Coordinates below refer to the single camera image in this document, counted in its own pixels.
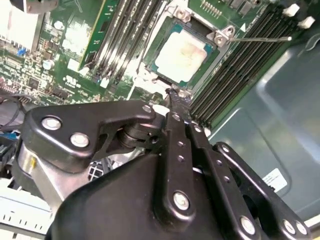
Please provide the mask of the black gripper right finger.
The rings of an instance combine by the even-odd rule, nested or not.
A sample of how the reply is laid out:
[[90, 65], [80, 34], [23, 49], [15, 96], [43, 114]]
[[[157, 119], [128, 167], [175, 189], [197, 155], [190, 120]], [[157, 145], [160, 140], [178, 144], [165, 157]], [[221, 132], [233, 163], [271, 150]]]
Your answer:
[[209, 143], [192, 120], [191, 101], [181, 99], [193, 159], [203, 172], [219, 228], [227, 240], [310, 240], [312, 234], [293, 210], [226, 143]]

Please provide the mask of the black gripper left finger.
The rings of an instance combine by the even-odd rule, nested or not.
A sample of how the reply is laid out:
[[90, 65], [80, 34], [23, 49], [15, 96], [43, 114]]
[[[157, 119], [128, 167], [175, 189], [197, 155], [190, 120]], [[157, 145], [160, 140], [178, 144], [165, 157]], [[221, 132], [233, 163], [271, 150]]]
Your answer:
[[153, 211], [159, 222], [196, 217], [191, 138], [169, 91], [162, 115], [141, 100], [37, 107], [25, 115], [21, 167], [53, 213], [77, 189], [147, 155], [160, 157]]

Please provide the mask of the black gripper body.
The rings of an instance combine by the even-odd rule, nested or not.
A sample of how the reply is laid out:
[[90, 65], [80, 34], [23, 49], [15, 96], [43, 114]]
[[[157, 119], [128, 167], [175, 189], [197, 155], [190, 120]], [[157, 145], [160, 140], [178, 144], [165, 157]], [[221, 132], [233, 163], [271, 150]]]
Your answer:
[[204, 177], [194, 172], [196, 216], [172, 232], [154, 214], [160, 157], [149, 154], [122, 165], [69, 195], [51, 225], [52, 240], [233, 240], [218, 219]]

